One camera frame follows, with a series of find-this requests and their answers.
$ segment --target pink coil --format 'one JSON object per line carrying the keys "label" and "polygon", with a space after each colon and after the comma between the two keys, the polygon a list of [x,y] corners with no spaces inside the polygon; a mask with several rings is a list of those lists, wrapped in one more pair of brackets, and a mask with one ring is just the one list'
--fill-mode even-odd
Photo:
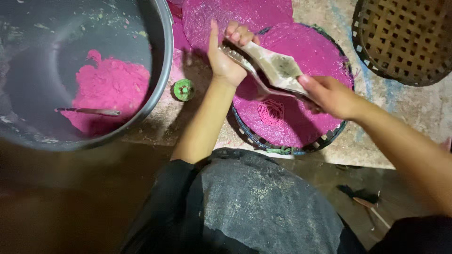
{"label": "pink coil", "polygon": [[284,122],[284,104],[267,99],[257,105],[260,120],[270,126],[281,126]]}

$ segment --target pink mat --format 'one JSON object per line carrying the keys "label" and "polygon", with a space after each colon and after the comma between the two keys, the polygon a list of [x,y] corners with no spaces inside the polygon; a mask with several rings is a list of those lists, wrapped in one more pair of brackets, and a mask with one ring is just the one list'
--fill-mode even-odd
{"label": "pink mat", "polygon": [[207,52],[210,20],[216,19],[220,31],[231,19],[247,24],[250,31],[282,22],[293,22],[291,0],[185,0],[182,5],[184,33],[190,45]]}
{"label": "pink mat", "polygon": [[[261,37],[261,45],[271,51],[290,55],[307,75],[332,76],[349,88],[353,80],[343,65],[346,57],[336,46],[313,28],[300,24],[278,24]],[[253,78],[246,77],[233,99],[242,121],[256,134],[273,145],[303,147],[334,130],[342,121],[329,114],[312,115],[303,102],[285,96],[271,95],[269,99],[283,103],[284,123],[281,126],[264,124],[259,116],[259,101],[254,98],[257,87]]]}

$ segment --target finger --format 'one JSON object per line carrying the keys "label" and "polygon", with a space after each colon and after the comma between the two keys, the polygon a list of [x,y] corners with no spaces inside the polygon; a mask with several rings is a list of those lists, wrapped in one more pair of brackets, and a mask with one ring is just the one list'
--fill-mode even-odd
{"label": "finger", "polygon": [[259,35],[254,35],[254,37],[253,37],[253,42],[260,46]]}
{"label": "finger", "polygon": [[239,26],[235,32],[231,35],[232,42],[238,43],[243,35],[248,32],[247,26]]}
{"label": "finger", "polygon": [[214,19],[210,21],[210,27],[209,51],[214,52],[218,49],[218,24]]}
{"label": "finger", "polygon": [[322,86],[317,80],[313,79],[308,75],[302,75],[297,78],[298,82],[303,86],[303,88],[308,92],[312,100],[318,104],[322,105],[322,101],[326,98],[328,89]]}
{"label": "finger", "polygon": [[331,76],[312,76],[312,78],[328,89],[333,88],[335,84],[335,79]]}
{"label": "finger", "polygon": [[247,32],[245,35],[242,35],[242,38],[240,38],[239,45],[245,46],[247,43],[253,40],[253,37],[254,34],[252,32]]}
{"label": "finger", "polygon": [[226,35],[227,36],[232,35],[238,27],[239,27],[239,23],[237,21],[235,21],[235,20],[229,21],[229,24],[227,25],[227,28],[226,28]]}

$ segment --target person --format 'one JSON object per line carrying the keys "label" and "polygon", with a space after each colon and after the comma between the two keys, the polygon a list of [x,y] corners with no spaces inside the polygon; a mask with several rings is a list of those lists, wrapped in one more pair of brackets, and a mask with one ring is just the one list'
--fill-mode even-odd
{"label": "person", "polygon": [[[247,73],[218,50],[218,25],[211,25],[212,82],[170,162],[158,173],[122,253],[365,253],[306,181],[256,152],[212,151]],[[236,21],[225,33],[240,45],[259,44]],[[450,253],[452,155],[332,77],[304,75],[298,81],[323,112],[359,124],[435,211],[435,216],[395,222],[370,253]]]}

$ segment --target pink incense powder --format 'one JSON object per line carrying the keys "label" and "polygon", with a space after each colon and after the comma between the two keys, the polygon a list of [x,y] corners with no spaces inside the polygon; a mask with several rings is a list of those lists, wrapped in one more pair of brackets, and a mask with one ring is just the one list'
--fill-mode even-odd
{"label": "pink incense powder", "polygon": [[291,0],[185,0],[182,14],[185,36],[201,52],[208,50],[211,19],[218,22],[220,31],[226,29],[231,19],[248,25],[252,32],[293,22]]}
{"label": "pink incense powder", "polygon": [[[344,67],[347,58],[313,28],[301,24],[277,24],[261,37],[261,45],[294,57],[304,74],[332,76],[349,88],[353,86],[349,71]],[[294,98],[270,95],[268,99],[282,103],[285,109],[282,124],[272,126],[262,121],[256,95],[256,83],[248,76],[237,88],[234,107],[251,130],[273,145],[303,147],[341,123],[329,114],[311,114],[303,102]]]}
{"label": "pink incense powder", "polygon": [[118,117],[63,111],[73,126],[87,136],[105,135],[121,127],[139,110],[149,87],[149,71],[139,64],[121,60],[102,60],[97,50],[86,58],[93,59],[97,68],[85,65],[75,75],[79,90],[72,101],[74,108],[120,110]]}

